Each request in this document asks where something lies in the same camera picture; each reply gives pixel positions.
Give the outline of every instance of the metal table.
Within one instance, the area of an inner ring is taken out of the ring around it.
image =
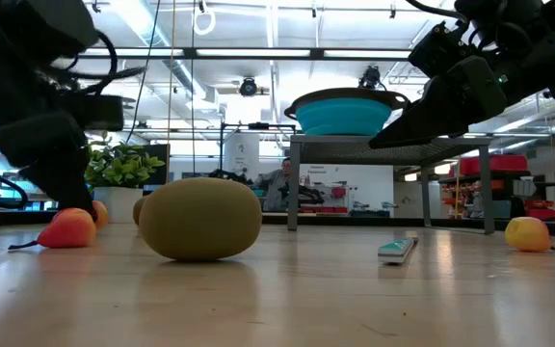
[[[289,206],[297,206],[301,164],[344,165],[404,165],[421,167],[426,173],[434,164],[479,149],[481,185],[484,208],[485,234],[494,233],[493,205],[491,200],[491,175],[489,172],[489,143],[492,138],[434,139],[421,146],[371,149],[372,137],[366,136],[304,136],[290,137]],[[430,186],[426,174],[421,175],[423,220],[432,226],[430,213]],[[297,230],[297,208],[288,209],[288,230]]]

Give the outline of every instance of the blue bowl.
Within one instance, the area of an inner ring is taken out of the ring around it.
[[[358,88],[324,90],[298,98],[284,114],[297,120],[305,135],[376,136],[391,112],[405,106],[396,96]]]
[[[374,100],[335,98],[309,103],[297,110],[296,115],[305,135],[376,136],[391,111]]]

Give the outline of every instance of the man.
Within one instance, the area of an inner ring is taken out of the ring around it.
[[[267,199],[263,209],[271,212],[283,212],[288,207],[288,199],[281,197],[279,188],[288,182],[290,176],[290,158],[286,158],[281,162],[281,170],[275,170],[271,173],[260,174],[254,185],[260,189],[267,191]]]

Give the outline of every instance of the white pot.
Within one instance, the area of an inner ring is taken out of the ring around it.
[[[134,204],[142,197],[143,189],[99,187],[93,190],[93,198],[108,209],[109,223],[134,223]]]

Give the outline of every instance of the table leg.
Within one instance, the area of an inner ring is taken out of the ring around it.
[[[299,217],[299,166],[301,165],[301,144],[290,144],[290,177],[288,178],[288,230],[297,231]]]
[[[421,200],[423,203],[423,223],[425,227],[432,226],[432,213],[430,211],[430,178],[427,167],[421,168]]]
[[[489,148],[479,147],[479,161],[481,168],[481,198],[483,199],[483,222],[485,234],[495,232],[493,221],[493,201],[491,197],[491,171],[489,168]]]

